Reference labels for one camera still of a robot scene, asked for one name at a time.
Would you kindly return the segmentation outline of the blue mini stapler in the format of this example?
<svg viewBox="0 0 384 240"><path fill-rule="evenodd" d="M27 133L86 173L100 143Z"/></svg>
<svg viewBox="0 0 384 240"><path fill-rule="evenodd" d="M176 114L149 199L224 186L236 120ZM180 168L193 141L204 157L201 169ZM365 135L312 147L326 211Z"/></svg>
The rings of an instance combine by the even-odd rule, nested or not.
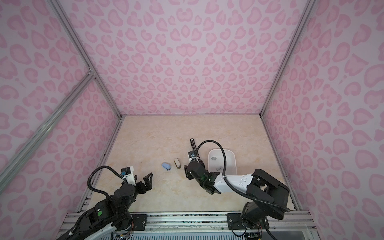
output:
<svg viewBox="0 0 384 240"><path fill-rule="evenodd" d="M170 171L172 169L171 165L169 163L162 163L161 166L167 170Z"/></svg>

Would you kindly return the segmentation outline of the white plastic bin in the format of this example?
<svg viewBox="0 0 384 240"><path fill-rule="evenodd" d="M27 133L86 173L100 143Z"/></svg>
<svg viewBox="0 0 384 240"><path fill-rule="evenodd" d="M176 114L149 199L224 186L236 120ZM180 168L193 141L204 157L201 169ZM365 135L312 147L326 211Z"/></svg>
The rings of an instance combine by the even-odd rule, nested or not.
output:
<svg viewBox="0 0 384 240"><path fill-rule="evenodd" d="M231 150L224 149L227 167L226 167L226 175L237 175L237 164L236 164L236 156ZM223 172L224 169L224 157L223 153L220 149L213 149L209 152L208 155L208 171L209 172Z"/></svg>

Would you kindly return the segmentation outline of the black stapler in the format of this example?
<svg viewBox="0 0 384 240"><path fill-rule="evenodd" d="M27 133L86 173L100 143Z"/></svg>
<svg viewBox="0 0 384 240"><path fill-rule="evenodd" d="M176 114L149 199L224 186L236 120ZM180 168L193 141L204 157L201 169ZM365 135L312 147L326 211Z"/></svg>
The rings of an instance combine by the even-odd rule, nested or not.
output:
<svg viewBox="0 0 384 240"><path fill-rule="evenodd" d="M198 154L198 150L197 150L197 146L196 146L195 140L194 139L190 139L190 143L191 143L191 147L192 147L193 151L197 155L197 160L196 161L199 162L200 161L200 156Z"/></svg>

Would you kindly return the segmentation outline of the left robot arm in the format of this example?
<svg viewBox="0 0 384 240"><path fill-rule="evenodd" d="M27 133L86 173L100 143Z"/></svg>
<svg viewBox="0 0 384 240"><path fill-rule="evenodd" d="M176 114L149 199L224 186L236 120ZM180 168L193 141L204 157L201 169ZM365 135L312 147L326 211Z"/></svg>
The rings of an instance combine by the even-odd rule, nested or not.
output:
<svg viewBox="0 0 384 240"><path fill-rule="evenodd" d="M153 173L144 177L143 182L135 185L123 184L113 195L95 204L83 213L74 226L58 237L59 240L98 240L113 232L132 231L141 226L143 218L135 220L129 208L140 194L153 187Z"/></svg>

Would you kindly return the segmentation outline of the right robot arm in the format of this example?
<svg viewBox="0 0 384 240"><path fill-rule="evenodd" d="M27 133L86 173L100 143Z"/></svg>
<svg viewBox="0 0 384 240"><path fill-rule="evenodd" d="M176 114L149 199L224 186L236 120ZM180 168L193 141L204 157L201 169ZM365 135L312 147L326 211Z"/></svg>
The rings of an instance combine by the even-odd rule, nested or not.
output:
<svg viewBox="0 0 384 240"><path fill-rule="evenodd" d="M256 169L252 174L223 175L209 172L205 165L191 161L184 166L188 180L196 180L209 194L235 193L249 200L240 215L240 224L254 228L271 217L283 220L290 195L289 188L264 170Z"/></svg>

